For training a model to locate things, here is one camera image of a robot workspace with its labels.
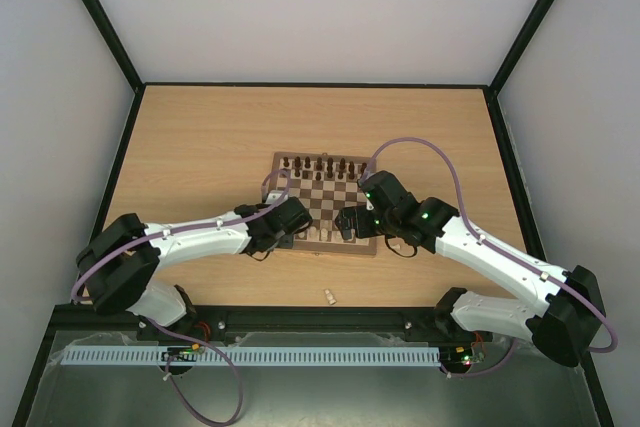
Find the light chess piece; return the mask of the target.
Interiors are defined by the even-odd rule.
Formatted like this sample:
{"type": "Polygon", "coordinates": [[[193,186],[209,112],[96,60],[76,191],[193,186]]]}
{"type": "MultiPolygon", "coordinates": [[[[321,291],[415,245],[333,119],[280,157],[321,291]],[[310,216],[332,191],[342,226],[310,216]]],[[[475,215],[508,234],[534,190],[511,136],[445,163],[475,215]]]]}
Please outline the light chess piece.
{"type": "Polygon", "coordinates": [[[325,293],[325,297],[326,297],[326,300],[327,300],[329,305],[334,305],[337,302],[337,300],[334,297],[333,293],[329,289],[325,289],[324,293],[325,293]]]}

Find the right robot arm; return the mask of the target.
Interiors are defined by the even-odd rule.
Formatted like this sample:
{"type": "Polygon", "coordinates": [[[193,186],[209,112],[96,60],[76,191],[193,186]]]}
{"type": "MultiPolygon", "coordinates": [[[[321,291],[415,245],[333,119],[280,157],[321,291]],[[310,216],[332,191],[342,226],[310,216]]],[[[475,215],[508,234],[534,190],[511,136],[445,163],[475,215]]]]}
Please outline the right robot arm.
{"type": "Polygon", "coordinates": [[[414,249],[459,262],[498,284],[511,299],[452,288],[441,299],[436,326],[455,339],[487,331],[532,343],[550,360],[577,366],[599,330],[604,303],[593,272],[567,271],[525,254],[465,222],[459,211],[434,197],[407,209],[345,207],[335,225],[346,238],[398,238],[414,249]]]}

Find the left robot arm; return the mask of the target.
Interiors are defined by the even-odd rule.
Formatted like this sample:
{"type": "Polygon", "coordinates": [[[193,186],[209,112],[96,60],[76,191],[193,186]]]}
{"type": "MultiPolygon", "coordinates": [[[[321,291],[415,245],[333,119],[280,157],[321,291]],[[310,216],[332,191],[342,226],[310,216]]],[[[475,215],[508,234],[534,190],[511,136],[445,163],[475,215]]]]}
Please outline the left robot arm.
{"type": "Polygon", "coordinates": [[[137,214],[116,219],[76,257],[72,290],[99,315],[130,312],[170,327],[189,315],[183,289],[155,278],[162,269],[217,255],[265,255],[311,226],[296,197],[240,205],[222,215],[177,224],[143,223],[137,214]]]}

